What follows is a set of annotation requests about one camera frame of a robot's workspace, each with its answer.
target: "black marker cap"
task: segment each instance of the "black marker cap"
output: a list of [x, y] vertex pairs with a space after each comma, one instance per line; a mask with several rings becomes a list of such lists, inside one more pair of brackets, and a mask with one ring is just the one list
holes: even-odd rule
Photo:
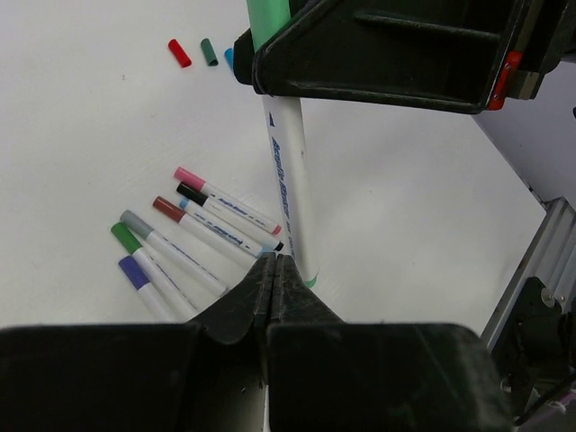
[[178, 185], [176, 191], [179, 194], [188, 198], [189, 200], [194, 201], [198, 205], [204, 205], [204, 203], [206, 203], [206, 200], [208, 199], [206, 195], [204, 195], [201, 192], [195, 191], [191, 186], [189, 186], [184, 182]]

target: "gray marker cap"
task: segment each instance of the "gray marker cap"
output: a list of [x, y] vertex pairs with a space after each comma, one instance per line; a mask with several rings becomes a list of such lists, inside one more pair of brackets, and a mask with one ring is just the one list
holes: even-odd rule
[[125, 211], [120, 217], [120, 220], [143, 239], [146, 239], [150, 233], [154, 231], [152, 227], [130, 210]]

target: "wire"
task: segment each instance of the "wire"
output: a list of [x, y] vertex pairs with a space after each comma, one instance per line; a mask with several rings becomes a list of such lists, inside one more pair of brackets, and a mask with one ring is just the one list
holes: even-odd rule
[[566, 378], [558, 382], [552, 389], [540, 396], [531, 406], [528, 408], [524, 414], [516, 419], [514, 426], [520, 426], [526, 423], [538, 410], [540, 410], [551, 398], [556, 396], [559, 392], [563, 390], [564, 387], [568, 387], [576, 381], [576, 372], [571, 373]]

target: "purple marker cap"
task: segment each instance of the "purple marker cap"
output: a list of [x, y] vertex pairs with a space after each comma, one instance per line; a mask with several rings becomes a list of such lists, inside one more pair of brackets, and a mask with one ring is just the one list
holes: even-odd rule
[[130, 279], [136, 291], [139, 290], [146, 284], [150, 283], [150, 280], [146, 277], [138, 263], [132, 256], [126, 256], [125, 258], [118, 261], [118, 266], [122, 269], [124, 274]]

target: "red component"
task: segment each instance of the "red component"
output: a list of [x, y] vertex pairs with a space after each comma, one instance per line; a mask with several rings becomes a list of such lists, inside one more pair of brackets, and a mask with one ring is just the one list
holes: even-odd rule
[[172, 39], [168, 43], [168, 49], [172, 51], [172, 54], [174, 54], [174, 57], [176, 57], [176, 60], [178, 60], [181, 67], [188, 68], [192, 65], [192, 61], [188, 57], [188, 54], [185, 53], [176, 39]]
[[506, 94], [508, 93], [509, 78], [513, 73], [518, 70], [520, 66], [520, 61], [522, 61], [522, 56], [524, 53], [518, 51], [511, 51], [506, 56], [506, 61], [504, 62], [504, 67], [500, 71], [500, 76], [498, 78], [498, 83], [496, 83], [496, 88], [488, 104], [488, 109], [491, 111], [501, 110], [504, 106], [504, 100], [506, 99]]

